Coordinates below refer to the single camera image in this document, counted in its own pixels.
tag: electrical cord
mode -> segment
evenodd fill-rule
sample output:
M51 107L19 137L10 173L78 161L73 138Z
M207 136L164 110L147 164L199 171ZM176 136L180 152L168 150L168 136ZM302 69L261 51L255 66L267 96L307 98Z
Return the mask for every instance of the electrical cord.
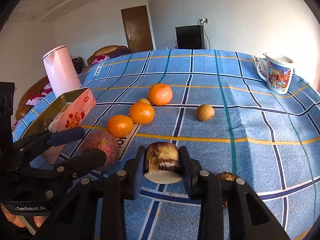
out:
M205 32L205 29L204 29L204 24L202 25L203 26L203 31L204 31L204 33L205 33L205 36L207 37L207 39L208 39L208 42L209 42L209 49L210 49L210 41L209 41L209 38L208 38L208 35L207 35L207 33Z

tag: tangerine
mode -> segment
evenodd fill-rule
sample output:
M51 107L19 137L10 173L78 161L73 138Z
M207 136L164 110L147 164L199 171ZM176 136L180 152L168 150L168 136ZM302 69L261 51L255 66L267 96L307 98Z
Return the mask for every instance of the tangerine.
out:
M130 107L131 119L137 124L146 124L153 121L155 110L147 103L138 102Z
M131 131L132 128L132 119L123 114L114 115L107 122L108 132L116 138L125 136Z
M154 84L149 89L148 99L156 106L164 106L172 99L172 89L167 84Z

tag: mug handle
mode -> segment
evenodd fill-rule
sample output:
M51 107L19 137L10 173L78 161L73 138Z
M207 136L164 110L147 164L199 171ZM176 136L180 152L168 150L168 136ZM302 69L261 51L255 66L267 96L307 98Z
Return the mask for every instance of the mug handle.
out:
M263 76L263 75L261 74L261 72L259 71L259 64L260 64L262 61L267 62L267 59L266 59L266 58L261 58L261 59L259 59L259 61L258 61L258 63L257 63L257 66L256 66L256 69L257 69L257 73L258 73L259 77L260 77L262 80L267 81L267 78L266 78L265 76Z

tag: yellow stripe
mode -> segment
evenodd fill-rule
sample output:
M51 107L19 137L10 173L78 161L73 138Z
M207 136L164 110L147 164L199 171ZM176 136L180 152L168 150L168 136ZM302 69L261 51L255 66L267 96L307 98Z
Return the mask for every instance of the yellow stripe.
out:
M31 111L34 112L36 116L39 116L39 114L33 108L31 108Z
M101 127L101 126L91 126L91 125L79 125L82 128L88 128L88 129L98 129L103 131L108 131L107 128Z
M230 143L230 139L223 139L223 138L197 138L197 137L180 137L180 136L163 136L163 135L156 135L156 134L144 134L144 133L137 133L136 136L145 137L145 138L156 138L156 139L163 139L163 140L178 140L178 141L193 141L193 142L218 142L218 143ZM308 144L320 140L320 136L313 138L311 140L303 141L303 144ZM266 145L300 145L300 142L292 142L292 141L265 141L265 140L257 140L253 138L239 138L235 139L236 143L239 142L252 142L258 144L266 144Z
M186 86L186 85L170 85L171 87L189 87L189 88L220 88L219 86L196 86L196 85L190 85L190 86ZM150 88L151 86L134 86L134 87L111 87L109 88L109 90L112 90L112 89L127 89L127 88ZM274 95L276 97L280 97L280 98L290 98L290 97L293 97L295 96L299 91L307 88L308 85L305 85L303 86L302 88L299 88L297 89L297 91L295 91L292 95L288 95L288 96L281 96L281 95ZM236 87L232 87L232 86L225 86L225 87L222 87L223 89L224 88L231 88L231 89L234 89L234 90L240 90L240 91L244 91L244 92L252 92L252 93L255 93L255 94L260 94L260 95L266 95L266 96L272 96L272 94L268 94L268 93L263 93L263 92L259 92L259 91L254 91L254 90L247 90L247 89L244 89L244 88L236 88ZM106 90L106 88L95 88L93 90Z
M298 236L295 240L302 240L306 235L307 233L309 232L310 229L308 229L307 231L305 231L304 233L302 233L300 236Z
M13 135L13 137L14 137L16 140L18 140L18 138L16 137L16 135L15 135L14 133L13 133L12 135Z
M171 55L170 57L191 57L191 55ZM214 57L214 55L195 54L195 55L193 55L193 57ZM234 58L234 59L239 59L239 60L242 60L242 61L252 62L252 59L244 59L244 58L231 57L231 56L217 56L217 57L220 57L220 58ZM134 58L134 59L130 59L130 61L146 60L148 58L168 58L168 56L153 56L153 57ZM112 64L115 65L115 64L120 64L120 63L126 63L126 62L128 62L128 61L127 60L122 60L122 61L118 61L118 62L115 62L115 63L105 64L102 67L109 66L109 65L112 65Z

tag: label on tablecloth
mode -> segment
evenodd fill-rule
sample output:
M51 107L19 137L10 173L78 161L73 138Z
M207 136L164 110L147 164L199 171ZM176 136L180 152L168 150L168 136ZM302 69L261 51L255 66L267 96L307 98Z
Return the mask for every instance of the label on tablecloth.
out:
M131 142L133 141L134 135L138 132L140 128L140 124L134 124L131 131L125 136L121 138L116 138L118 145L119 145L119 156L118 159L122 160L129 148Z
M99 75L100 70L101 70L101 68L102 68L102 66L103 66L104 63L105 63L105 61L104 61L104 62L101 62L101 63L97 66L97 69L96 69L96 71L95 71L95 73L94 73L94 75L93 75L94 77Z
M257 56L254 56L254 55L251 55L251 57L252 57L252 60L254 62L254 70L255 70L256 73L258 73L257 72L257 63L258 63L260 58L257 57ZM265 76L264 68L262 67L262 63L259 65L259 71L263 76Z

